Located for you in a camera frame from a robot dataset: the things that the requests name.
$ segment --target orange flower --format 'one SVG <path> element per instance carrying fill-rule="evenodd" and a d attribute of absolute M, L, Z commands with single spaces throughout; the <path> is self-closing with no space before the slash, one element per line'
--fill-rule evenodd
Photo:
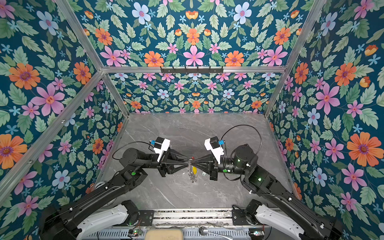
<path fill-rule="evenodd" d="M 84 13 L 85 13 L 85 15 L 86 15 L 89 19 L 93 19 L 93 13 L 91 13 L 90 11 L 85 11 Z"/>
<path fill-rule="evenodd" d="M 295 17 L 297 17 L 297 15 L 299 15 L 299 10 L 295 10 L 295 11 L 293 11 L 292 13 L 291 13 L 291 18 L 295 18 Z"/>
<path fill-rule="evenodd" d="M 342 86 L 347 86 L 349 84 L 349 81 L 352 81 L 355 78 L 355 72 L 356 72 L 356 67 L 352 67 L 353 63 L 348 63 L 347 65 L 344 63 L 341 65 L 340 69 L 337 69 L 336 71 L 336 77 L 335 77 L 335 82 L 337 82 L 337 85 Z"/>
<path fill-rule="evenodd" d="M 364 54 L 366 56 L 370 56 L 372 54 L 374 54 L 379 48 L 376 46 L 376 45 L 369 45 L 365 51 L 364 51 Z"/>
<path fill-rule="evenodd" d="M 122 127 L 122 122 L 120 122 L 118 125 L 118 132 L 120 132 L 121 127 Z"/>
<path fill-rule="evenodd" d="M 181 29 L 176 29 L 175 35 L 176 36 L 181 36 Z"/>
<path fill-rule="evenodd" d="M 295 73 L 295 82 L 298 84 L 302 84 L 307 79 L 307 74 L 309 69 L 307 68 L 307 63 L 301 63 L 300 66 L 297 67 Z"/>
<path fill-rule="evenodd" d="M 244 55 L 239 53 L 239 51 L 233 51 L 233 53 L 228 53 L 228 57 L 225 58 L 227 67 L 240 67 L 241 63 L 244 62 Z"/>
<path fill-rule="evenodd" d="M 101 150 L 103 149 L 103 147 L 104 147 L 103 140 L 101 140 L 101 138 L 96 139 L 96 140 L 95 140 L 95 143 L 93 144 L 93 149 L 92 149 L 92 151 L 93 151 L 95 154 L 99 154 L 99 153 L 101 152 Z"/>
<path fill-rule="evenodd" d="M 26 90 L 30 90 L 40 82 L 40 78 L 37 77 L 40 75 L 39 72 L 29 64 L 18 63 L 17 68 L 11 67 L 9 72 L 11 73 L 10 80 L 16 82 L 15 85 L 19 88 L 24 87 Z"/>
<path fill-rule="evenodd" d="M 198 109 L 198 108 L 200 107 L 200 105 L 201 105 L 201 103 L 200 103 L 199 101 L 194 101 L 194 102 L 192 103 L 192 107 L 194 107 L 194 108 L 196 108 L 196 109 Z"/>
<path fill-rule="evenodd" d="M 185 12 L 185 15 L 187 16 L 187 19 L 197 19 L 197 16 L 199 15 L 199 12 L 197 11 L 187 11 Z"/>
<path fill-rule="evenodd" d="M 297 186 L 297 183 L 294 183 L 294 186 L 296 188 L 297 195 L 299 195 L 299 200 L 301 200 L 303 198 L 302 195 L 300 194 L 301 189 Z"/>
<path fill-rule="evenodd" d="M 98 38 L 99 42 L 103 43 L 104 45 L 112 45 L 112 37 L 111 34 L 108 31 L 105 31 L 103 28 L 96 29 L 95 36 Z"/>
<path fill-rule="evenodd" d="M 140 109 L 141 108 L 141 103 L 138 103 L 137 101 L 132 101 L 131 105 L 134 109 Z"/>
<path fill-rule="evenodd" d="M 149 51 L 144 55 L 144 62 L 148 64 L 148 67 L 162 67 L 164 66 L 164 59 L 161 58 L 160 53 L 155 53 L 154 51 Z"/>
<path fill-rule="evenodd" d="M 0 135 L 0 164 L 2 164 L 2 169 L 13 167 L 13 162 L 18 162 L 23 156 L 21 153 L 27 151 L 26 144 L 22 144 L 23 141 L 19 136 L 12 139 L 11 134 Z"/>
<path fill-rule="evenodd" d="M 262 104 L 263 103 L 261 101 L 254 101 L 251 106 L 253 109 L 257 109 L 257 108 L 261 107 Z"/>
<path fill-rule="evenodd" d="M 288 151 L 292 151 L 293 150 L 292 139 L 287 138 L 287 140 L 285 141 L 285 147 L 287 148 Z"/>
<path fill-rule="evenodd" d="M 211 30 L 209 30 L 209 29 L 205 29 L 204 30 L 204 35 L 205 36 L 209 36 L 209 35 L 211 35 L 212 33 L 211 33 Z"/>
<path fill-rule="evenodd" d="M 360 80 L 360 86 L 362 86 L 363 88 L 369 87 L 370 83 L 371 83 L 371 80 L 369 79 L 368 76 L 365 76 Z"/>
<path fill-rule="evenodd" d="M 373 167 L 379 164 L 377 158 L 384 157 L 384 150 L 377 148 L 381 142 L 377 137 L 371 138 L 367 132 L 361 132 L 360 137 L 356 133 L 351 136 L 352 142 L 347 142 L 347 149 L 351 150 L 349 156 L 352 160 L 358 160 L 358 164 L 365 167 L 368 164 Z"/>
<path fill-rule="evenodd" d="M 76 68 L 73 69 L 73 73 L 76 74 L 77 81 L 81 81 L 81 84 L 85 85 L 91 78 L 88 66 L 83 62 L 75 63 L 74 66 Z"/>
<path fill-rule="evenodd" d="M 187 33 L 187 38 L 188 38 L 187 40 L 192 45 L 196 45 L 196 43 L 200 41 L 199 37 L 200 37 L 200 34 L 197 33 L 197 30 L 195 28 L 191 28 L 189 30 L 189 33 Z"/>
<path fill-rule="evenodd" d="M 288 38 L 291 36 L 291 30 L 289 28 L 282 28 L 280 31 L 277 31 L 276 36 L 273 38 L 275 44 L 283 45 Z"/>

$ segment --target yellow object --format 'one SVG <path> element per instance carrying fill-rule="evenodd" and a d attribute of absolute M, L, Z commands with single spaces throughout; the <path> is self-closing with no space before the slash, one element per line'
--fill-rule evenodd
<path fill-rule="evenodd" d="M 183 240 L 183 231 L 180 229 L 153 229 L 149 230 L 144 240 Z"/>

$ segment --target green leaf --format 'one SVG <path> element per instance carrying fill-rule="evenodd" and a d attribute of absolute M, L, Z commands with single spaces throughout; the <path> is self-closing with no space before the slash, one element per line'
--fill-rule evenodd
<path fill-rule="evenodd" d="M 370 187 L 362 187 L 360 191 L 361 205 L 369 204 L 375 202 L 376 193 Z"/>

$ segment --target black cable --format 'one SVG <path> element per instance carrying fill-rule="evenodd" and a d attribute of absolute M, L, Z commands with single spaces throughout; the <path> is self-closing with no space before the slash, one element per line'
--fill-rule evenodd
<path fill-rule="evenodd" d="M 119 148 L 112 154 L 112 158 L 115 159 L 115 160 L 120 160 L 120 159 L 114 158 L 114 156 L 115 156 L 115 154 L 117 153 L 117 151 L 119 151 L 120 149 L 122 149 L 122 148 L 125 147 L 125 146 L 128 146 L 129 144 L 132 144 L 132 143 L 139 143 L 139 142 L 140 142 L 140 143 L 145 143 L 145 144 L 148 144 L 149 146 L 151 146 L 149 143 L 147 143 L 147 142 L 142 142 L 142 141 L 130 142 L 130 143 L 127 143 L 127 144 L 125 144 L 125 145 L 119 147 Z"/>
<path fill-rule="evenodd" d="M 261 149 L 261 147 L 262 147 L 262 141 L 263 141 L 263 139 L 262 139 L 262 136 L 260 135 L 259 131 L 258 131 L 255 127 L 253 127 L 253 126 L 251 126 L 251 125 L 248 125 L 248 124 L 240 124 L 240 125 L 236 125 L 236 126 L 234 126 L 234 127 L 231 127 L 228 131 L 226 131 L 226 132 L 224 133 L 224 135 L 221 137 L 221 140 L 223 140 L 223 137 L 227 134 L 227 132 L 229 132 L 231 129 L 233 129 L 233 128 L 235 128 L 235 127 L 239 127 L 239 126 L 248 126 L 248 127 L 251 127 L 251 128 L 253 128 L 253 129 L 255 129 L 255 131 L 259 134 L 259 137 L 260 137 L 260 146 L 259 146 L 259 149 L 257 150 L 257 152 L 255 153 L 255 154 L 258 154 L 258 152 L 260 151 L 260 149 Z"/>

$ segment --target gray marble surface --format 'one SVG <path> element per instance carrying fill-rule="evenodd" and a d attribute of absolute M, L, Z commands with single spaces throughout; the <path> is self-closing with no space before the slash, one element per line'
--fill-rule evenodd
<path fill-rule="evenodd" d="M 281 163 L 275 143 L 267 128 L 267 122 L 261 114 L 131 114 L 128 127 L 119 143 L 122 146 L 132 141 L 155 140 L 157 136 L 171 140 L 172 149 L 189 157 L 202 157 L 209 154 L 204 147 L 204 140 L 221 136 L 232 126 L 249 124 L 257 128 L 262 135 L 262 148 L 258 154 L 258 164 L 272 173 L 283 186 L 292 191 Z M 248 143 L 256 151 L 260 144 L 258 134 L 250 127 L 241 126 L 229 131 L 224 137 L 228 152 L 239 145 Z M 130 147 L 148 152 L 144 144 L 131 144 Z M 125 148 L 115 157 L 120 158 Z M 116 171 L 122 169 L 117 160 L 111 159 L 102 179 L 110 179 Z M 139 209 L 142 208 L 198 208 L 231 207 L 237 204 L 245 207 L 251 199 L 266 202 L 249 192 L 240 181 L 229 181 L 219 173 L 218 181 L 209 180 L 198 169 L 197 182 L 192 183 L 187 169 L 174 175 L 161 177 L 157 169 L 146 169 L 148 177 L 144 182 L 115 201 L 114 205 L 131 199 Z M 230 179 L 237 175 L 227 175 Z"/>

